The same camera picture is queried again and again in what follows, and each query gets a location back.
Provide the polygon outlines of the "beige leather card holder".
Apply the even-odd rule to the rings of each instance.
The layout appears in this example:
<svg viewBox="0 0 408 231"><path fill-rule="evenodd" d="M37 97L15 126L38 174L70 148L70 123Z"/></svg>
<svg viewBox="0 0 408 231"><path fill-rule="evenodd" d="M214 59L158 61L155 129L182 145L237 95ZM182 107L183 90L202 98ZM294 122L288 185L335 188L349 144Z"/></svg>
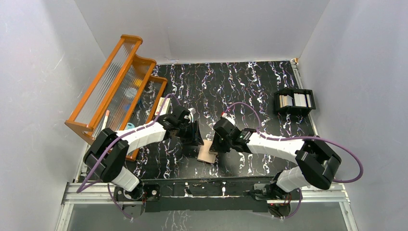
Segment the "beige leather card holder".
<svg viewBox="0 0 408 231"><path fill-rule="evenodd" d="M210 151L212 142L203 140L204 144L200 146L197 160L203 163L214 164L217 158L217 152Z"/></svg>

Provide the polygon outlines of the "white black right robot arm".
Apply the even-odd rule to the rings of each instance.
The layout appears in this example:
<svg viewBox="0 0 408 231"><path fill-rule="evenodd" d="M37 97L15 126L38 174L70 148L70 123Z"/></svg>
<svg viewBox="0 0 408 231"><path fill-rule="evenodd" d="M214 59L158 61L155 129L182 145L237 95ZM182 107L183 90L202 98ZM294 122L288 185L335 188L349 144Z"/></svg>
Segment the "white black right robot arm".
<svg viewBox="0 0 408 231"><path fill-rule="evenodd" d="M211 151L265 154L297 164L278 173L271 185L271 194L284 199L291 191L305 186L321 190L330 188L340 166L341 158L317 137L284 141L282 137L257 133L253 128L238 129L230 120L221 118L213 126L215 131Z"/></svg>

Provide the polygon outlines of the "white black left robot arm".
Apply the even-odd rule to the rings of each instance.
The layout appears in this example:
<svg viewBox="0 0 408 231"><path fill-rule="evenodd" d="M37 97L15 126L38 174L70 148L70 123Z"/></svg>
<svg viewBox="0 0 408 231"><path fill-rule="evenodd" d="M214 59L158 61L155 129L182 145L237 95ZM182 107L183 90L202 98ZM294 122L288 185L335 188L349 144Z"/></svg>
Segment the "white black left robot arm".
<svg viewBox="0 0 408 231"><path fill-rule="evenodd" d="M86 180L96 175L101 182L112 183L125 190L131 200L139 200L144 193L143 183L125 168L127 154L173 137L178 137L184 145L203 145L198 122L191 120L190 113L187 108L177 105L173 112L133 129L103 129L83 158L90 169Z"/></svg>

